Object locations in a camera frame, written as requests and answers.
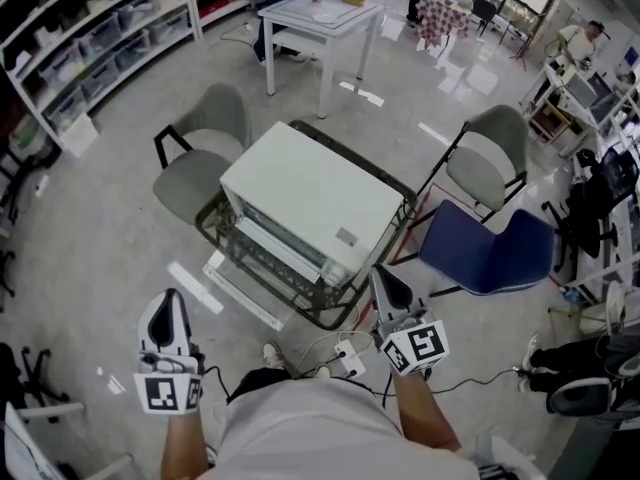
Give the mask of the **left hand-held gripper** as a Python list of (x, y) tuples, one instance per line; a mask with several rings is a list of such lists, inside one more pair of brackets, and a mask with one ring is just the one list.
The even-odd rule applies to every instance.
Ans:
[(204, 355), (192, 341), (184, 298), (175, 288), (157, 295), (137, 327), (134, 381), (145, 413), (184, 415), (199, 407)]

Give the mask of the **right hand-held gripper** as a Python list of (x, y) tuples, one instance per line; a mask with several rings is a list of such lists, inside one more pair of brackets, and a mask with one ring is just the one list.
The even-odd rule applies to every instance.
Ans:
[(449, 355), (444, 324), (416, 288), (383, 264), (371, 267), (369, 283), (377, 317), (374, 343), (398, 375), (430, 370)]

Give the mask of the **person's left forearm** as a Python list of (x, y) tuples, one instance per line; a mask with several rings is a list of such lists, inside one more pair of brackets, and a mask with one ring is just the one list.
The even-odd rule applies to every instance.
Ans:
[(213, 467), (207, 454), (201, 413), (170, 416), (160, 479), (197, 480)]

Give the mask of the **person's right forearm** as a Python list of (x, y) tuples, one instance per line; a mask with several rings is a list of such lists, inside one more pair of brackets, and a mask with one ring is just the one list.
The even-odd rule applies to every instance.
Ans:
[(406, 439), (421, 445), (458, 452), (461, 444), (421, 373), (392, 374), (399, 419)]

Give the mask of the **white oven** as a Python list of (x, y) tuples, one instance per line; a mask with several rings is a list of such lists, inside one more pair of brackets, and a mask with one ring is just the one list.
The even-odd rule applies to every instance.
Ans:
[(339, 288), (383, 238), (403, 197), (283, 122), (221, 176), (235, 227), (312, 283)]

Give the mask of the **dark wicker glass-top table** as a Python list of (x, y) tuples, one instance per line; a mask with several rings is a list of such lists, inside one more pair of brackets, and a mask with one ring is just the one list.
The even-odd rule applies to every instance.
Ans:
[[(323, 330), (335, 330), (345, 321), (346, 317), (355, 308), (356, 303), (366, 291), (369, 267), (384, 260), (393, 249), (403, 227), (408, 223), (415, 209), (417, 195), (414, 190), (387, 173), (384, 169), (312, 125), (302, 120), (294, 120), (285, 124), (292, 126), (294, 129), (345, 156), (349, 161), (364, 168), (367, 172), (375, 175), (385, 184), (400, 192), (403, 197), (400, 209), (396, 212), (383, 238), (361, 271), (341, 287), (332, 288), (323, 281), (312, 283), (282, 262), (291, 271), (297, 273), (305, 280), (305, 292), (310, 300), (311, 308), (297, 313)], [(221, 190), (198, 213), (195, 225), (198, 231), (201, 228), (223, 226), (225, 229), (230, 229), (244, 235), (236, 229), (236, 220), (236, 214), (221, 186)]]

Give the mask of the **white power strip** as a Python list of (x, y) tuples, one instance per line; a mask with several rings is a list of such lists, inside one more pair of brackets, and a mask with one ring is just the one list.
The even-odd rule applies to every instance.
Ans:
[(338, 341), (334, 345), (334, 351), (345, 369), (347, 378), (357, 378), (365, 373), (364, 364), (349, 340)]

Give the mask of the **blue folding chair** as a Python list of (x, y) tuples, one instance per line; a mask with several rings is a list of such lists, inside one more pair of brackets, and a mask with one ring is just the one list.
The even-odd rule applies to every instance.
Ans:
[(431, 224), (419, 250), (393, 263), (418, 259), (454, 284), (433, 298), (462, 290), (476, 296), (522, 291), (551, 271), (554, 229), (526, 210), (516, 210), (497, 234), (449, 200), (425, 218)]

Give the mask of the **person's black trousers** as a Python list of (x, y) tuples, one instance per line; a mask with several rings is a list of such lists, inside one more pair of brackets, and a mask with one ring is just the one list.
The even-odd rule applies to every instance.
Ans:
[(237, 388), (227, 397), (226, 403), (230, 404), (244, 394), (292, 379), (292, 375), (282, 368), (263, 367), (252, 370), (243, 377)]

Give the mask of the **person's left white shoe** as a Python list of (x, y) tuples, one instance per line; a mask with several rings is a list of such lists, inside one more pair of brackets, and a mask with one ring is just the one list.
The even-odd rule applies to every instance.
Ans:
[(266, 368), (287, 369), (282, 351), (279, 346), (273, 342), (267, 342), (263, 345), (262, 357)]

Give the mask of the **grey folding chair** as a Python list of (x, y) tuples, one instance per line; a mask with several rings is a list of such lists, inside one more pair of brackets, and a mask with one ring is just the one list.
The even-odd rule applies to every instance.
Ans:
[[(528, 126), (515, 108), (499, 104), (465, 120), (457, 136), (447, 146), (431, 173), (420, 186), (423, 193), (440, 169), (476, 205), (482, 205), (489, 213), (481, 219), (483, 223), (510, 202), (527, 184), (526, 148)], [(499, 169), (499, 164), (482, 154), (473, 145), (479, 141), (488, 144), (488, 149), (498, 153), (509, 162), (513, 177), (508, 180)]]

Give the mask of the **person's white shirt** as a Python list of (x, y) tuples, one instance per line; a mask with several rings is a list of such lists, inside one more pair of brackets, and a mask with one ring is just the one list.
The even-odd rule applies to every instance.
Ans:
[(543, 480), (495, 440), (494, 459), (412, 442), (365, 388), (286, 380), (225, 410), (213, 469), (198, 480)]

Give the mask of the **office chair with black jacket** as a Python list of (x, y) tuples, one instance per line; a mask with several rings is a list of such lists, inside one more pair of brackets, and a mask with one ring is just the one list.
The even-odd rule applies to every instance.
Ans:
[(619, 203), (632, 195), (640, 179), (640, 168), (632, 153), (619, 153), (613, 147), (601, 159), (592, 150), (582, 148), (575, 153), (573, 164), (575, 178), (566, 199), (565, 215), (560, 216), (548, 201), (541, 205), (557, 223), (555, 233), (560, 238), (560, 253), (553, 267), (556, 273), (567, 259), (576, 267), (579, 251), (596, 259), (603, 242), (618, 245), (616, 225), (610, 224), (603, 230), (601, 224)]

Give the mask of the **grey mesh office chair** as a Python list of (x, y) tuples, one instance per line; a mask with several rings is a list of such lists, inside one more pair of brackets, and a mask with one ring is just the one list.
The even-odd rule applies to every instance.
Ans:
[(547, 395), (547, 410), (566, 417), (604, 417), (624, 422), (640, 417), (640, 354), (616, 375), (574, 380)]

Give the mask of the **white box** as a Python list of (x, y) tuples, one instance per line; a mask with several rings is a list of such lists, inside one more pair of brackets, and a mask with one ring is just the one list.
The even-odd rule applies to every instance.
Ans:
[(81, 158), (98, 137), (99, 132), (92, 119), (83, 113), (60, 136), (60, 141), (67, 153)]

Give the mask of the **white plastic chair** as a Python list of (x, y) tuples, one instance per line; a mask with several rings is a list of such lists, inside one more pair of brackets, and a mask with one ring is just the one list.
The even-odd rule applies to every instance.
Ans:
[(581, 311), (579, 331), (583, 335), (615, 334), (624, 322), (625, 297), (625, 287), (617, 281), (611, 281), (604, 300)]

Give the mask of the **small wooden table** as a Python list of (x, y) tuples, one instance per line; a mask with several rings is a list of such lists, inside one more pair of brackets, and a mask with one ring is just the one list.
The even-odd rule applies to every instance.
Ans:
[(570, 126), (569, 119), (547, 99), (531, 113), (529, 122), (548, 144), (555, 142)]

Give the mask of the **pale green basket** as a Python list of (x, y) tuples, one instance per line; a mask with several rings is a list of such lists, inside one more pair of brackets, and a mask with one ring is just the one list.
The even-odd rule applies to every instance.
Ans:
[(9, 135), (10, 149), (20, 159), (42, 157), (48, 151), (48, 134), (31, 115), (25, 115)]

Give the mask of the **cluttered white desk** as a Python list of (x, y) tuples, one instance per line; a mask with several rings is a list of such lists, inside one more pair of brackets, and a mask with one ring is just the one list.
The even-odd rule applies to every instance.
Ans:
[[(555, 142), (544, 142), (530, 124), (530, 115), (547, 99), (570, 121), (570, 126)], [(573, 66), (553, 69), (544, 64), (519, 101), (521, 113), (534, 131), (534, 137), (553, 147), (567, 159), (586, 142), (595, 139), (623, 143), (627, 148), (637, 141), (640, 125), (640, 79), (627, 89), (619, 89), (595, 70)]]

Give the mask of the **checkered cloth table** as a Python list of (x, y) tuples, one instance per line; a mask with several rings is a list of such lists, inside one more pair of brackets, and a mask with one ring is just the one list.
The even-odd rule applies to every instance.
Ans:
[(443, 37), (456, 33), (466, 38), (470, 29), (471, 10), (455, 0), (420, 0), (416, 5), (417, 31), (426, 47), (440, 45)]

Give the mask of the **row of clear storage bins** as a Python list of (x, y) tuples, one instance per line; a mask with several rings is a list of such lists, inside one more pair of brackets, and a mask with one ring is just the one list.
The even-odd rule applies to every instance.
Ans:
[(186, 0), (131, 0), (111, 11), (38, 69), (38, 108), (57, 132), (68, 128), (122, 73), (189, 28)]

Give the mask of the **white square table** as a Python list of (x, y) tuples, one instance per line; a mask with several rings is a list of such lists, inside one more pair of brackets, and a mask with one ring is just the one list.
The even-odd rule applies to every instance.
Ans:
[[(336, 18), (331, 24), (315, 22), (314, 14), (328, 13)], [(276, 92), (273, 47), (285, 46), (317, 57), (322, 64), (321, 87), (317, 116), (327, 117), (338, 62), (339, 45), (353, 33), (364, 29), (366, 37), (361, 50), (356, 79), (364, 77), (376, 28), (383, 15), (383, 7), (369, 0), (362, 7), (348, 5), (341, 0), (283, 0), (259, 11), (264, 19), (266, 87), (272, 96)]]

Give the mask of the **white shelf unit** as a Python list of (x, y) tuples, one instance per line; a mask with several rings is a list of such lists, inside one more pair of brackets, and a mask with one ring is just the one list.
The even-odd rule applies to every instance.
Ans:
[[(60, 136), (67, 128), (57, 132), (38, 108), (38, 100), (46, 91), (46, 84), (38, 75), (38, 69), (69, 46), (73, 38), (83, 35), (111, 11), (129, 1), (0, 0), (0, 72), (8, 78), (29, 114), (54, 142), (60, 141)], [(186, 0), (186, 4), (189, 28), (171, 36), (169, 41), (155, 47), (131, 69), (122, 73), (83, 113), (90, 114), (123, 84), (177, 45), (189, 39), (199, 40), (205, 27), (237, 11), (253, 7), (255, 0)]]

